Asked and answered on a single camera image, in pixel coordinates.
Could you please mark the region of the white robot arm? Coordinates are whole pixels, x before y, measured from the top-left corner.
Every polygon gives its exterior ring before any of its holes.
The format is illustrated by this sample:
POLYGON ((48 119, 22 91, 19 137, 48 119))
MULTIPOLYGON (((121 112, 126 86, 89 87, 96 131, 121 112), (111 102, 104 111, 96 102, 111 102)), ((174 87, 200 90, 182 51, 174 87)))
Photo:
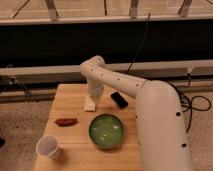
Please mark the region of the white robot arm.
POLYGON ((107 70, 101 56, 80 65, 90 96, 99 97, 104 84, 135 99, 142 171, 195 171, 181 102, 166 82, 107 70))

